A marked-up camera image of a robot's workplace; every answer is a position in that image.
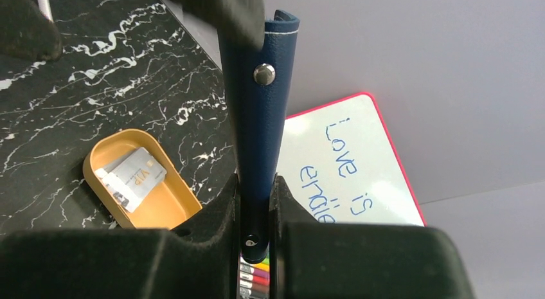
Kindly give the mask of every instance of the gray wall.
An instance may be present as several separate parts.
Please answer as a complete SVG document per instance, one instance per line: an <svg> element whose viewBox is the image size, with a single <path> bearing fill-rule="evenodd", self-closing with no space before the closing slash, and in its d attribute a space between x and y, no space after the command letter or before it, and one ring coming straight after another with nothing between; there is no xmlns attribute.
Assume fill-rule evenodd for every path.
<svg viewBox="0 0 545 299"><path fill-rule="evenodd" d="M373 93L479 297L545 298L545 0L265 4L301 19L289 112ZM183 24L219 63L215 32Z"/></svg>

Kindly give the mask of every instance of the red pencil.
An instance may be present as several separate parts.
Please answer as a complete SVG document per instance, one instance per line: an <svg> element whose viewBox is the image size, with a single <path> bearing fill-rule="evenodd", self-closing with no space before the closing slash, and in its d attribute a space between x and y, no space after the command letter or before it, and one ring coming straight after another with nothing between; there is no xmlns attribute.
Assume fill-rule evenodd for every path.
<svg viewBox="0 0 545 299"><path fill-rule="evenodd" d="M242 280L242 279L240 279L238 282L240 283L241 287L248 288L248 289L250 289L252 291L259 291L261 293L268 293L269 292L269 286L248 282L248 281L245 281L245 280Z"/></svg>
<svg viewBox="0 0 545 299"><path fill-rule="evenodd" d="M262 278L260 276L251 275L249 273L241 272L240 278L242 280L247 280L248 282L253 282L261 285L269 286L269 279L268 278Z"/></svg>

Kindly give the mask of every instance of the yellow tray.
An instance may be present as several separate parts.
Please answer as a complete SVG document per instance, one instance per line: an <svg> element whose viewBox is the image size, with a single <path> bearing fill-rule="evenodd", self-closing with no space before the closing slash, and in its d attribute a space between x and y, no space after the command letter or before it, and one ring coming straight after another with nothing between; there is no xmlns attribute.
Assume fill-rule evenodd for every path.
<svg viewBox="0 0 545 299"><path fill-rule="evenodd" d="M165 180L144 198L138 208L130 213L118 204L96 176L95 171L140 147L146 148L166 169L166 176ZM122 228L168 228L171 230L202 208L159 142L141 130L123 130L99 141L85 158L84 177Z"/></svg>

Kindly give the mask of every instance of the colored pencil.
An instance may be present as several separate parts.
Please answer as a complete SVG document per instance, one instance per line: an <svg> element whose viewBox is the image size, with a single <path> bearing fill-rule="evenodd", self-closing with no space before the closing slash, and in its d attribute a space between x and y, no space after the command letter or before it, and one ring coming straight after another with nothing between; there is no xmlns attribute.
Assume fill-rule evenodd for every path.
<svg viewBox="0 0 545 299"><path fill-rule="evenodd" d="M251 275L249 273L240 272L239 276L242 280L257 283L265 286L269 286L269 279L268 278L262 278L260 276Z"/></svg>
<svg viewBox="0 0 545 299"><path fill-rule="evenodd" d="M245 287L242 287L242 286L240 286L238 288L238 294L240 296L250 297L250 298L267 299L269 297L269 295L267 293L262 293L260 291L253 291L251 289L248 289L248 288L245 288Z"/></svg>
<svg viewBox="0 0 545 299"><path fill-rule="evenodd" d="M238 280L238 283L241 287L248 288L252 291L259 291L261 293L268 293L269 287L257 283L248 282L245 280Z"/></svg>
<svg viewBox="0 0 545 299"><path fill-rule="evenodd" d="M266 272L269 272L269 265L265 265L264 263L259 263L259 264L249 264L247 263L246 261L244 261L244 259L242 259L242 257L240 258L240 262L243 263L243 264L247 264L248 266L252 266L256 269L261 269L261 270L264 270Z"/></svg>
<svg viewBox="0 0 545 299"><path fill-rule="evenodd" d="M264 271L264 270L261 270L261 269L256 269L250 265L246 265L246 264L240 264L240 270L242 272L245 272L245 273L249 273L251 275L256 275L256 276L260 276L262 278L269 278L269 273Z"/></svg>

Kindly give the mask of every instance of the black marble surface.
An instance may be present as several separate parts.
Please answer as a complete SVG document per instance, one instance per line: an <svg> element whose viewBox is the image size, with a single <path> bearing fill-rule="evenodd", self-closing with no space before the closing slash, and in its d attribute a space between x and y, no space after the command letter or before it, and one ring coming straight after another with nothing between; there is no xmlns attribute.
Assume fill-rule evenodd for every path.
<svg viewBox="0 0 545 299"><path fill-rule="evenodd" d="M235 169L222 75L159 0L50 0L56 63L0 57L0 234L113 228L82 163L148 131L206 204Z"/></svg>

